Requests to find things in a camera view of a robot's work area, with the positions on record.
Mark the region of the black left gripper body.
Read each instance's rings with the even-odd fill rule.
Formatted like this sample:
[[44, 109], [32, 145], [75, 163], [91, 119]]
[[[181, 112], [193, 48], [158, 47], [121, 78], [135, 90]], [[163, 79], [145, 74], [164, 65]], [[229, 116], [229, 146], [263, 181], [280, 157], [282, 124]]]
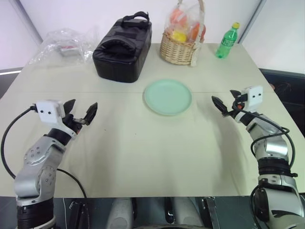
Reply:
[[63, 124], [73, 131], [80, 131], [82, 129], [82, 125], [74, 121], [74, 116], [72, 114], [67, 114], [62, 119]]

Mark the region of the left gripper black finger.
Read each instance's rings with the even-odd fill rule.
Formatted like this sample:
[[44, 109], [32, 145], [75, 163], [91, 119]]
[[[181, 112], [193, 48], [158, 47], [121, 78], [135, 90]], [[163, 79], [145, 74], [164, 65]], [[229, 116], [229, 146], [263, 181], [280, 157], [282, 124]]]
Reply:
[[97, 113], [97, 109], [98, 109], [98, 103], [95, 102], [94, 104], [92, 104], [87, 112], [85, 117], [83, 118], [83, 124], [84, 125], [90, 125], [91, 122], [93, 121], [94, 117], [96, 116]]
[[63, 104], [63, 108], [64, 108], [65, 115], [71, 114], [75, 102], [76, 102], [75, 99], [71, 99], [71, 100], [66, 101], [66, 102]]

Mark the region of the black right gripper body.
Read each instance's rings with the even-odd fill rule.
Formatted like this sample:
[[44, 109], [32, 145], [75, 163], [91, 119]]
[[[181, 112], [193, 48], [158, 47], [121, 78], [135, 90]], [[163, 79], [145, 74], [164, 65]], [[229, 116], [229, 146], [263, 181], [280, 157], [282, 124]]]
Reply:
[[245, 107], [245, 102], [247, 99], [247, 94], [241, 94], [240, 97], [234, 99], [232, 110], [229, 112], [230, 117], [243, 117], [245, 115], [245, 113], [241, 112], [240, 110], [243, 110]]

